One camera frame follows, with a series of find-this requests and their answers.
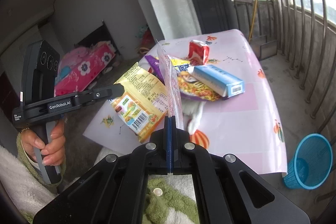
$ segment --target black headboard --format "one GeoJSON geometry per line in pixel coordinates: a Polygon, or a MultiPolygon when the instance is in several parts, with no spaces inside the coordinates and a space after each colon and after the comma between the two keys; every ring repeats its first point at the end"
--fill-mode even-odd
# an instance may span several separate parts
{"type": "Polygon", "coordinates": [[[107,29],[107,26],[104,21],[102,21],[102,26],[98,29],[95,29],[92,33],[90,33],[87,37],[83,38],[77,44],[74,44],[75,48],[83,46],[90,48],[91,45],[96,45],[100,41],[111,41],[111,44],[115,48],[115,54],[120,54],[110,32],[107,29]]]}

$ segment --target camera lens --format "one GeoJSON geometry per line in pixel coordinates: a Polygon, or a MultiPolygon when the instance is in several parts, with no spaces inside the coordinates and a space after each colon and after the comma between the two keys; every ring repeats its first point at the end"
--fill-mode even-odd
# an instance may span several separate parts
{"type": "Polygon", "coordinates": [[[55,63],[54,63],[54,71],[57,71],[57,67],[58,67],[58,62],[55,61],[55,63]]]}
{"type": "Polygon", "coordinates": [[[49,55],[49,57],[48,57],[48,63],[47,63],[48,69],[52,69],[53,63],[54,63],[54,59],[53,59],[53,57],[51,55],[49,55]]]}
{"type": "Polygon", "coordinates": [[[41,54],[41,64],[44,65],[47,61],[47,54],[45,52],[42,52],[41,54]]]}

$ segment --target gray floor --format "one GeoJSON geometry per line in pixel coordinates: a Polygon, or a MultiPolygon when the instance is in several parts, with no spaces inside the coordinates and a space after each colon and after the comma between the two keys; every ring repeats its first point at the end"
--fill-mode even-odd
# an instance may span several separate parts
{"type": "MultiPolygon", "coordinates": [[[[261,61],[262,68],[271,86],[283,132],[285,135],[287,160],[289,161],[298,143],[308,134],[315,133],[317,127],[309,116],[311,105],[305,103],[305,92],[299,88],[299,80],[294,78],[294,71],[280,54],[261,61]]],[[[314,203],[317,195],[325,194],[335,189],[334,173],[331,173],[325,183],[315,190],[290,190],[283,184],[280,174],[266,174],[262,177],[293,203],[303,209],[311,220],[322,213],[330,199],[314,203]]]]}
{"type": "MultiPolygon", "coordinates": [[[[103,75],[98,80],[96,87],[113,84],[136,61],[123,62],[108,74],[103,75]]],[[[308,114],[311,112],[310,105],[305,103],[305,93],[299,89],[298,80],[293,77],[294,72],[288,69],[289,65],[285,62],[283,56],[277,55],[268,58],[262,61],[261,64],[277,103],[285,135],[287,158],[290,160],[300,140],[316,130],[314,121],[308,114]]],[[[101,149],[101,145],[87,139],[82,134],[102,104],[103,102],[96,103],[67,115],[68,122],[65,129],[67,138],[67,171],[65,179],[67,181],[72,181],[75,177],[83,175],[91,168],[101,149]]],[[[293,203],[302,208],[311,220],[318,217],[330,201],[327,199],[314,203],[315,197],[336,188],[333,173],[321,187],[310,191],[286,188],[281,174],[266,174],[262,175],[262,177],[293,203]]]]}

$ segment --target blue trash can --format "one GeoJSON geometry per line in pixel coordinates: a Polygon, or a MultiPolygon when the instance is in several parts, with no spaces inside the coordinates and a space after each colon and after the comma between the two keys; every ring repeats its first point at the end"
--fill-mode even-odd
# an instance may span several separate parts
{"type": "Polygon", "coordinates": [[[296,148],[283,182],[291,189],[315,189],[327,179],[332,160],[333,152],[329,141],[320,134],[310,134],[296,148]]]}

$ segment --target orange striped balloon pattern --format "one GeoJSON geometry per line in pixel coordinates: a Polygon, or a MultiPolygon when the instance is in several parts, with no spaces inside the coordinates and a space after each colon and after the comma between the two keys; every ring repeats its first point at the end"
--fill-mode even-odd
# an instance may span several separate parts
{"type": "Polygon", "coordinates": [[[208,137],[198,129],[195,131],[193,135],[190,135],[190,141],[192,143],[203,146],[205,149],[208,149],[210,145],[208,137]]]}

